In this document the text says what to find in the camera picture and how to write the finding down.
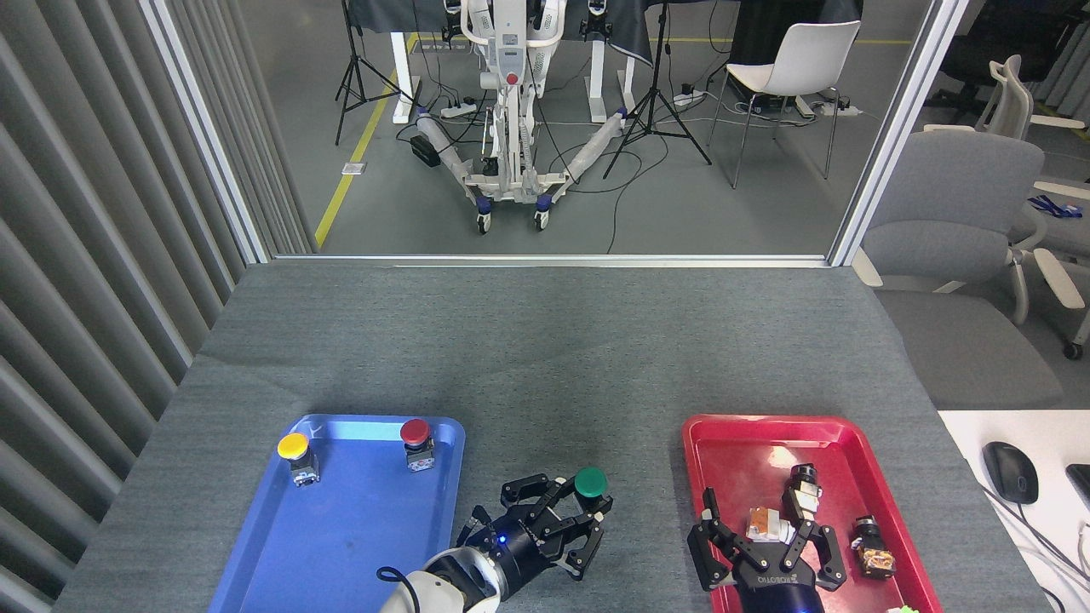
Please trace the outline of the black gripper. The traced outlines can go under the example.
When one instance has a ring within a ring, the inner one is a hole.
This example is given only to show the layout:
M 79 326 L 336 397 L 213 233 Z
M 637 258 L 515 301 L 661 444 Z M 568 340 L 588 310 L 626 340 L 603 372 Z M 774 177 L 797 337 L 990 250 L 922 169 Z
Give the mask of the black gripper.
M 576 496 L 580 512 L 562 518 L 554 510 L 567 496 Z M 502 508 L 488 524 L 486 555 L 502 578 L 501 597 L 513 597 L 526 582 L 556 565 L 573 581 L 582 581 L 605 534 L 602 521 L 614 501 L 585 496 L 576 478 L 548 478 L 544 473 L 517 478 L 502 485 Z M 511 509 L 517 506 L 523 509 Z M 552 539 L 545 539 L 546 528 Z
M 702 590 L 713 591 L 724 582 L 731 582 L 727 564 L 714 558 L 715 546 L 731 563 L 731 568 L 739 561 L 746 563 L 737 566 L 737 593 L 743 612 L 825 612 L 818 588 L 837 591 L 847 581 L 840 543 L 832 527 L 791 517 L 789 524 L 795 532 L 785 553 L 785 570 L 760 570 L 748 564 L 753 563 L 750 543 L 720 520 L 714 489 L 706 486 L 702 498 L 701 518 L 686 537 Z M 800 558 L 806 544 L 813 544 L 818 551 L 818 573 Z

